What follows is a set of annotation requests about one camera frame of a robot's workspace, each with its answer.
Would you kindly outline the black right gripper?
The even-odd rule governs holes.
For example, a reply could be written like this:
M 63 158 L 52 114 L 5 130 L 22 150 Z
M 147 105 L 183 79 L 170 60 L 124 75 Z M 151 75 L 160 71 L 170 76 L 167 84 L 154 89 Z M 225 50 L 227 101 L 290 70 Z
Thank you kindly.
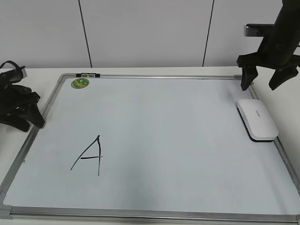
M 297 46 L 294 38 L 267 35 L 256 52 L 238 56 L 237 65 L 242 68 L 241 89 L 246 91 L 258 76 L 256 66 L 276 69 L 269 82 L 271 90 L 296 77 L 300 65 L 300 57 L 294 54 Z

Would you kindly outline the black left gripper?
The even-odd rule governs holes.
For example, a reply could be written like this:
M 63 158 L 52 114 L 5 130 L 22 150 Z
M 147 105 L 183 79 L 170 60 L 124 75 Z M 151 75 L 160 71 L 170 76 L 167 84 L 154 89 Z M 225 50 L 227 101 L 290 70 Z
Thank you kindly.
M 43 128 L 45 120 L 37 103 L 40 96 L 22 85 L 0 86 L 0 123 L 28 132 L 30 124 Z

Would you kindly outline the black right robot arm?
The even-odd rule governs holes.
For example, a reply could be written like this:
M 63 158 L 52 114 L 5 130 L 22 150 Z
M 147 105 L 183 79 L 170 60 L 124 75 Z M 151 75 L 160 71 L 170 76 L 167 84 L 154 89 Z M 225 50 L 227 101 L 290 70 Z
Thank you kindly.
M 262 37 L 258 50 L 240 55 L 238 67 L 242 68 L 241 89 L 248 89 L 258 76 L 257 67 L 275 70 L 269 81 L 271 90 L 298 74 L 300 57 L 295 50 L 300 44 L 300 2 L 284 0 L 274 24 L 248 23 L 244 26 L 244 36 Z

